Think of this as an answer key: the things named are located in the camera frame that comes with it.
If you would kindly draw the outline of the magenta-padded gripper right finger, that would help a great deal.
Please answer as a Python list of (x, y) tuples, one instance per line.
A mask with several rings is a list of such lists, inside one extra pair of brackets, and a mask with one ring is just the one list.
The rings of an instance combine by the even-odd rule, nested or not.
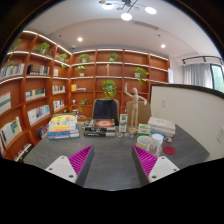
[(156, 157), (136, 145), (132, 146), (132, 157), (142, 186), (179, 171), (166, 156)]

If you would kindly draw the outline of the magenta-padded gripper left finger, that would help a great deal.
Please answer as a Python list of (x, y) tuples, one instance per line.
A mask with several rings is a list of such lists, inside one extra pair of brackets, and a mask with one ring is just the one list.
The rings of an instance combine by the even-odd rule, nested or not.
[(74, 154), (59, 156), (46, 171), (66, 179), (79, 186), (84, 186), (94, 156), (94, 146), (87, 146)]

